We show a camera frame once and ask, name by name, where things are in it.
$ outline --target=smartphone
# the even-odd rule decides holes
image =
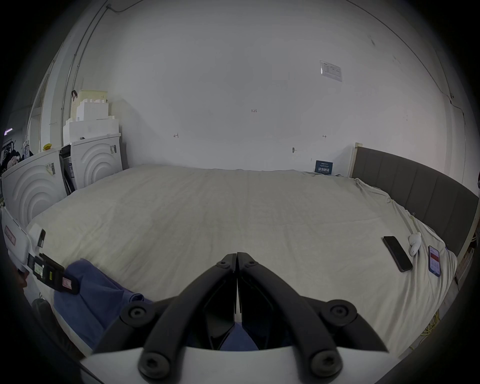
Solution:
[[[440,277],[440,254],[431,246],[428,246],[428,270]]]
[[[413,268],[412,262],[395,236],[384,236],[382,240],[390,251],[400,272],[409,271]]]

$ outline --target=wrinkled sheet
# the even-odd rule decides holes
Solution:
[[[455,255],[387,193],[293,170],[145,165],[74,192],[32,223],[58,263],[85,258],[150,300],[178,295],[227,253],[247,252],[303,296],[353,303],[397,356],[429,323],[456,269]],[[422,247],[401,273],[382,237],[396,236],[408,254],[414,232]],[[440,252],[440,277],[428,270],[429,245]]]

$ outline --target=blue sign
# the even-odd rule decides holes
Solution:
[[[329,161],[317,160],[315,164],[315,173],[320,173],[321,175],[331,175],[332,168],[333,163],[330,163]]]

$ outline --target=wall mark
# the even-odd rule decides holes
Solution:
[[[372,45],[375,46],[375,42],[373,41],[372,37],[370,35],[367,35],[367,37],[370,39],[370,41],[372,42]]]

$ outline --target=paper notice on wall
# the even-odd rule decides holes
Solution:
[[[342,71],[336,65],[320,61],[320,74],[331,79],[342,81]]]

